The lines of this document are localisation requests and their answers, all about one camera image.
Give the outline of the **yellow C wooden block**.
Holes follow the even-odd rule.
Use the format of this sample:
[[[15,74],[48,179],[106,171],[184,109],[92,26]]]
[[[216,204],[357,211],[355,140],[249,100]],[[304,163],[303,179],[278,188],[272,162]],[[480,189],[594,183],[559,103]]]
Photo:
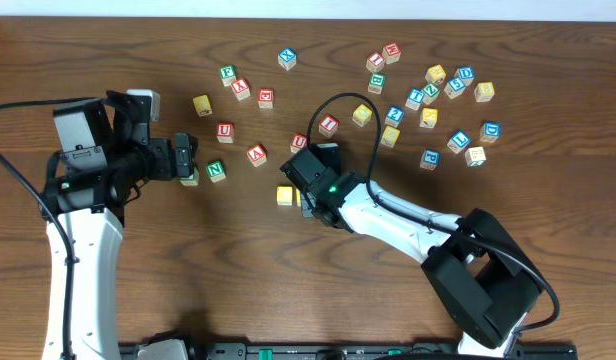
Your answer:
[[[293,205],[294,189],[292,186],[278,186],[276,191],[276,201],[279,206]]]

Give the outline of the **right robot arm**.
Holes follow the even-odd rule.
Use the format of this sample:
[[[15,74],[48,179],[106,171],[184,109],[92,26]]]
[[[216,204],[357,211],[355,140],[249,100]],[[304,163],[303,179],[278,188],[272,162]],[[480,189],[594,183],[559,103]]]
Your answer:
[[[280,170],[325,225],[384,241],[417,261],[461,328],[458,353],[503,358],[546,285],[508,232],[480,209],[444,214],[338,168],[335,144],[312,145]]]

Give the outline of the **yellow O wooden block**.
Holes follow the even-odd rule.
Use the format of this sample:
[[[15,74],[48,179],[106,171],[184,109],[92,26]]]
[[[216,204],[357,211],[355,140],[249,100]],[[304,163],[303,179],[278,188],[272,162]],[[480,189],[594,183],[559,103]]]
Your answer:
[[[296,204],[297,204],[297,207],[301,207],[301,204],[302,204],[301,192],[300,192],[299,189],[295,189],[295,193],[296,193]]]

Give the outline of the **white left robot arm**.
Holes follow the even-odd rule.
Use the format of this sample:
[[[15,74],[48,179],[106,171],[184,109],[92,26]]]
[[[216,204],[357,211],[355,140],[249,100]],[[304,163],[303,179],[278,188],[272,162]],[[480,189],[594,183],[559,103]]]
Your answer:
[[[198,141],[154,138],[160,96],[109,91],[54,110],[61,148],[41,198],[51,249],[45,359],[118,359],[116,267],[124,209],[150,181],[196,184]]]

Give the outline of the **blue L wooden block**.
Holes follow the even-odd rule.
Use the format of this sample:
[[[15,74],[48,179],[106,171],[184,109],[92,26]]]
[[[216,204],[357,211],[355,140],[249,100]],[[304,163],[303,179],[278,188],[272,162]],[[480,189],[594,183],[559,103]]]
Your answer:
[[[463,131],[458,130],[448,140],[447,147],[454,153],[459,154],[471,142],[471,138]]]

